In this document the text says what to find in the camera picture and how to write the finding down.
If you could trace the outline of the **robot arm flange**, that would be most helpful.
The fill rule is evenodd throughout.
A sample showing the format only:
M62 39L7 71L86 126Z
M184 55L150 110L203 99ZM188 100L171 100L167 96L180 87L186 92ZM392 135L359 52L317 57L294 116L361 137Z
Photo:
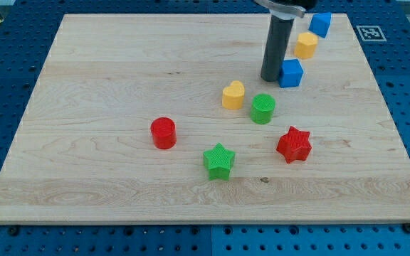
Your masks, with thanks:
M314 8L318 0L254 0L258 5L268 9L281 19L302 18L307 11Z

